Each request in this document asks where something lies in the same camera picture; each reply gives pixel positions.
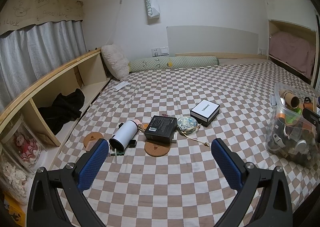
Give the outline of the white thermos bottle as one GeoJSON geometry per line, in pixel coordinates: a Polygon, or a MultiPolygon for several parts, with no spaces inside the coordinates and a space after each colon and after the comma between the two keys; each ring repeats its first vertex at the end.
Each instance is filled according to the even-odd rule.
{"type": "Polygon", "coordinates": [[[129,142],[133,139],[138,131],[138,124],[135,120],[128,120],[125,122],[116,132],[116,134],[110,138],[110,146],[119,152],[123,152],[129,142]]]}

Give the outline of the blue floral silk pouch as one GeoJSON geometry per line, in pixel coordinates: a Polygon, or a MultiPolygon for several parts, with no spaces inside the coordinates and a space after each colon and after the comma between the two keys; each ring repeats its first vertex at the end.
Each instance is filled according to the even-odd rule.
{"type": "Polygon", "coordinates": [[[177,120],[177,129],[182,135],[189,135],[200,128],[197,120],[191,116],[183,116],[177,120]]]}

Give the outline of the green white clip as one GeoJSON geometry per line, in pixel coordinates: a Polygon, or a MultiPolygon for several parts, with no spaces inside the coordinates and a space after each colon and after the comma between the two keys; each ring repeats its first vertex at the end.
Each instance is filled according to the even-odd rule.
{"type": "Polygon", "coordinates": [[[118,150],[112,150],[110,152],[110,156],[111,157],[114,157],[115,159],[117,159],[118,157],[123,157],[125,155],[125,152],[124,151],[118,151],[118,150]]]}

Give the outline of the yellow box on floor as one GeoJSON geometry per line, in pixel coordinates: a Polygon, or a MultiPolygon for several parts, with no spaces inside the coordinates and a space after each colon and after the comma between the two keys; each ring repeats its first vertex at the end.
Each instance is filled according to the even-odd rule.
{"type": "Polygon", "coordinates": [[[9,213],[15,223],[24,227],[26,216],[20,204],[7,193],[4,193],[3,203],[6,211],[9,213]]]}

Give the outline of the cardboard tube with twine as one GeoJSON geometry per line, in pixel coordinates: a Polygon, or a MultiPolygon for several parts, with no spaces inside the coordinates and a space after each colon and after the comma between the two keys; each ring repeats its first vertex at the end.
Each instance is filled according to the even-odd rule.
{"type": "Polygon", "coordinates": [[[281,90],[279,93],[281,98],[284,98],[285,103],[291,108],[296,109],[299,107],[300,99],[295,94],[293,94],[291,90],[281,90]]]}

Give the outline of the clear plastic storage bin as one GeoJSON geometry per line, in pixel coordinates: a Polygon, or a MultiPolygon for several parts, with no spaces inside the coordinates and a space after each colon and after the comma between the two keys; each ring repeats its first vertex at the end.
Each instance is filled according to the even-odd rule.
{"type": "Polygon", "coordinates": [[[276,83],[271,100],[274,106],[267,128],[267,150],[304,167],[313,168],[319,162],[319,142],[315,141],[316,128],[303,117],[302,112],[308,108],[317,113],[316,99],[304,91],[276,83]],[[300,99],[299,107],[293,109],[287,105],[280,96],[281,90],[291,90],[300,99]]]}

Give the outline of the white dress doll box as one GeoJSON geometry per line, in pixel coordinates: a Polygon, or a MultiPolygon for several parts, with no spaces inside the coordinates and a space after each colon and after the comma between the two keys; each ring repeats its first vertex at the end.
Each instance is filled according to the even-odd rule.
{"type": "Polygon", "coordinates": [[[28,202],[29,174],[1,148],[1,187],[22,205],[28,202]]]}

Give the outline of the red dress doll box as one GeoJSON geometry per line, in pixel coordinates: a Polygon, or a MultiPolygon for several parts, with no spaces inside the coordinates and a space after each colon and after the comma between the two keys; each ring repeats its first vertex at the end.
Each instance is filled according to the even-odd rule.
{"type": "Polygon", "coordinates": [[[26,124],[23,115],[13,118],[3,129],[1,143],[30,173],[35,173],[46,160],[45,145],[26,124]]]}

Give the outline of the round cork coaster left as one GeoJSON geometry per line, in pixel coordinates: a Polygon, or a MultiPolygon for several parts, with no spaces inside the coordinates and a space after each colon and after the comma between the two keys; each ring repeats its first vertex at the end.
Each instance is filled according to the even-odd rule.
{"type": "Polygon", "coordinates": [[[95,142],[97,142],[99,139],[103,138],[104,136],[100,132],[91,132],[89,133],[83,140],[83,144],[85,148],[89,148],[89,146],[95,142]]]}

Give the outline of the round cork coaster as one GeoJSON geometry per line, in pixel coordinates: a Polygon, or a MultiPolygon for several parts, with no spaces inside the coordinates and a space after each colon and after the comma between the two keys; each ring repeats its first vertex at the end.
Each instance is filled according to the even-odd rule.
{"type": "Polygon", "coordinates": [[[89,133],[83,140],[83,144],[85,148],[89,148],[89,146],[95,142],[97,142],[99,139],[103,138],[104,136],[100,132],[91,132],[89,133]]]}
{"type": "Polygon", "coordinates": [[[170,151],[170,144],[155,143],[146,141],[144,145],[145,152],[152,157],[162,157],[170,151]]]}

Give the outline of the wooden bedside shelf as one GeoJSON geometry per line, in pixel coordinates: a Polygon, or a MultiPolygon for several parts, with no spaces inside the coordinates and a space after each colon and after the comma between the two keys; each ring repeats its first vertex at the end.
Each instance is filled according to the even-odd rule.
{"type": "Polygon", "coordinates": [[[50,106],[60,93],[68,95],[80,88],[85,96],[81,108],[81,114],[84,115],[110,80],[100,48],[81,55],[43,76],[13,100],[1,114],[1,131],[16,114],[21,113],[35,133],[50,140],[44,166],[51,169],[79,120],[68,122],[59,133],[53,134],[42,118],[39,107],[50,106]]]}

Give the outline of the black cube charger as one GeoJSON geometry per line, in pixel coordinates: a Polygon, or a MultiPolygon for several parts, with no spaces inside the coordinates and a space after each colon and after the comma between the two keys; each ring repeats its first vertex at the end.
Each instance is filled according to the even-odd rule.
{"type": "Polygon", "coordinates": [[[128,147],[135,148],[136,144],[137,144],[137,141],[135,139],[132,139],[131,141],[129,141],[128,147]]]}

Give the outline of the grey curtain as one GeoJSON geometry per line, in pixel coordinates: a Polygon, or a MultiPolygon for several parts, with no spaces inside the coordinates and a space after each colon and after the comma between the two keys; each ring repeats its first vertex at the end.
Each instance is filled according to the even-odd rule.
{"type": "Polygon", "coordinates": [[[80,21],[47,22],[1,35],[1,111],[35,81],[86,52],[80,21]]]}

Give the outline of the fluffy white pillow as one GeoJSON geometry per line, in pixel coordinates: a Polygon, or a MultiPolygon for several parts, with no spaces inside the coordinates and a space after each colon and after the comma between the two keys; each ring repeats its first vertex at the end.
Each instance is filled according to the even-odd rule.
{"type": "Polygon", "coordinates": [[[129,60],[125,57],[122,49],[115,45],[104,45],[101,54],[109,72],[119,81],[127,80],[129,76],[129,60]]]}

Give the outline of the white hanging bag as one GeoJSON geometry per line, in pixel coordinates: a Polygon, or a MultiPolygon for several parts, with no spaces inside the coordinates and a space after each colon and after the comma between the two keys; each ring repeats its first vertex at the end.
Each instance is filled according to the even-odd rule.
{"type": "Polygon", "coordinates": [[[158,19],[161,15],[158,0],[144,0],[148,19],[158,19]]]}

